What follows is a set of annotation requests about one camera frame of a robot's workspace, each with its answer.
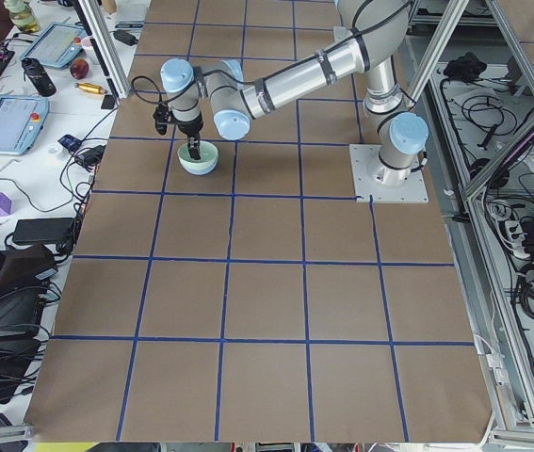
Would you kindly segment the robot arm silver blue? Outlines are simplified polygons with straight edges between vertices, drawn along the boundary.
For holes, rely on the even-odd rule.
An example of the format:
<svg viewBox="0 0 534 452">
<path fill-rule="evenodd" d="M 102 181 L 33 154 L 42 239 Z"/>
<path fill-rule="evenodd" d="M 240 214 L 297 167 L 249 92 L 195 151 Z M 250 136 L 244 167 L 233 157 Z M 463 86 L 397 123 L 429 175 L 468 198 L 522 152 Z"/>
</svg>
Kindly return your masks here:
<svg viewBox="0 0 534 452">
<path fill-rule="evenodd" d="M 203 128 L 200 99 L 209 100 L 218 134 L 238 141 L 249 133 L 251 121 L 351 74 L 363 73 L 367 77 L 364 109 L 372 114 L 381 143 L 367 170 L 382 186 L 402 186 L 429 136 L 425 121 L 402 106 L 393 64 L 393 54 L 406 35 L 410 5 L 408 1 L 338 1 L 335 6 L 347 31 L 344 38 L 253 81 L 244 80 L 234 59 L 208 67 L 169 59 L 160 71 L 165 92 L 154 111 L 154 127 L 165 134 L 168 125 L 174 124 L 186 135 L 190 156 L 197 160 Z"/>
</svg>

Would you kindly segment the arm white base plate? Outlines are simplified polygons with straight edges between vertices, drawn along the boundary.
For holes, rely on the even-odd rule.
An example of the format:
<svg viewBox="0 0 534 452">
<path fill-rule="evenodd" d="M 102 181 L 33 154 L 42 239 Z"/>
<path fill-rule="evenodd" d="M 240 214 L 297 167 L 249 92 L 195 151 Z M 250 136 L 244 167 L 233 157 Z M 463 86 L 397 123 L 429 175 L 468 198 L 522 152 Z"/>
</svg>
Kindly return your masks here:
<svg viewBox="0 0 534 452">
<path fill-rule="evenodd" d="M 357 202 L 429 202 L 416 158 L 408 169 L 390 169 L 380 161 L 380 145 L 375 144 L 351 144 L 349 157 Z"/>
</svg>

